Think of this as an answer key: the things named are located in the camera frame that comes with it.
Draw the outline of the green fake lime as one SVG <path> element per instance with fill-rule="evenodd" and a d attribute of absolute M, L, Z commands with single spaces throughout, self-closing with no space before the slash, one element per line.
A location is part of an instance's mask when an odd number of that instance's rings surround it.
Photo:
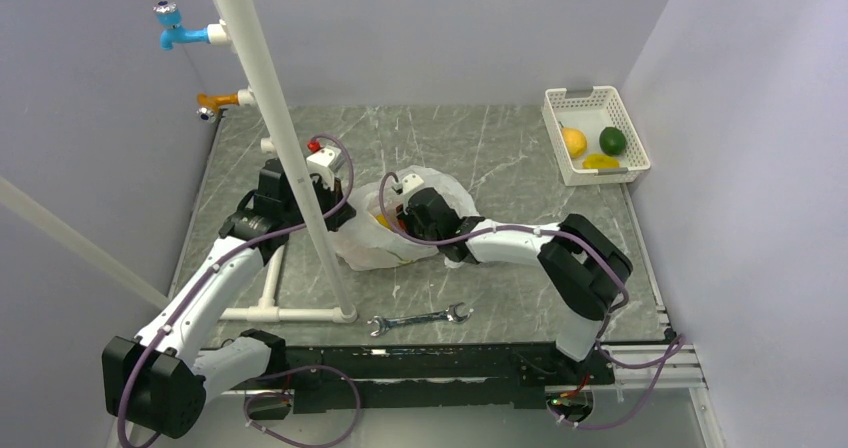
<path fill-rule="evenodd" d="M 614 126 L 605 127 L 601 131 L 598 143 L 601 151 L 611 157 L 622 155 L 627 148 L 627 139 L 624 133 Z"/>

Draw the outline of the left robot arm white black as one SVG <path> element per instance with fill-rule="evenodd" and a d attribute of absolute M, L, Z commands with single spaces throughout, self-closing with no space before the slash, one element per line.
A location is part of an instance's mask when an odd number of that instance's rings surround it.
<path fill-rule="evenodd" d="M 104 348 L 106 409 L 121 426 L 177 439 L 213 398 L 252 379 L 264 388 L 285 379 L 286 342 L 265 331 L 249 329 L 222 348 L 201 349 L 240 287 L 303 225 L 281 162 L 268 160 L 187 285 L 133 338 L 116 336 Z"/>

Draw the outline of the translucent white plastic bag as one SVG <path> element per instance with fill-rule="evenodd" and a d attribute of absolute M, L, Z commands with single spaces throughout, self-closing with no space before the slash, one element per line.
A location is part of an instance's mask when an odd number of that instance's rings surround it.
<path fill-rule="evenodd" d="M 469 191 L 452 175 L 418 165 L 397 172 L 399 178 L 409 174 L 417 175 L 426 186 L 435 188 L 458 215 L 479 214 Z M 436 256 L 437 248 L 413 243 L 392 232 L 379 219 L 382 213 L 378 188 L 375 181 L 353 189 L 348 203 L 356 215 L 329 234 L 336 254 L 355 271 L 395 268 Z"/>

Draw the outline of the small yellow fake fruit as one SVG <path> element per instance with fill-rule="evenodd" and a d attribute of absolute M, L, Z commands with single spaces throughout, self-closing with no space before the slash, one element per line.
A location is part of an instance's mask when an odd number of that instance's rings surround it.
<path fill-rule="evenodd" d="M 391 224 L 382 214 L 376 215 L 375 220 L 384 228 L 391 229 Z"/>

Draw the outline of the yellow fake mango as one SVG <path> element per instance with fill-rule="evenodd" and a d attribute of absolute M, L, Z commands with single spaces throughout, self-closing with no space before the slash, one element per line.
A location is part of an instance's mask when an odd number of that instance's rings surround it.
<path fill-rule="evenodd" d="M 607 170 L 620 167 L 620 162 L 616 158 L 602 153 L 589 154 L 582 161 L 583 169 Z"/>

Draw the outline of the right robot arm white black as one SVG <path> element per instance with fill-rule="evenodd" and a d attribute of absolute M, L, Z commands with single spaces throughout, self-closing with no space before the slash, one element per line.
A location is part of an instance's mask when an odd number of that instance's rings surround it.
<path fill-rule="evenodd" d="M 538 267 L 569 310 L 557 335 L 551 369 L 574 383 L 590 367 L 589 355 L 608 316 L 625 302 L 633 271 L 629 257 L 586 217 L 572 213 L 559 223 L 500 223 L 461 216 L 433 188 L 406 195 L 394 209 L 410 241 L 435 247 L 454 263 L 510 263 Z"/>

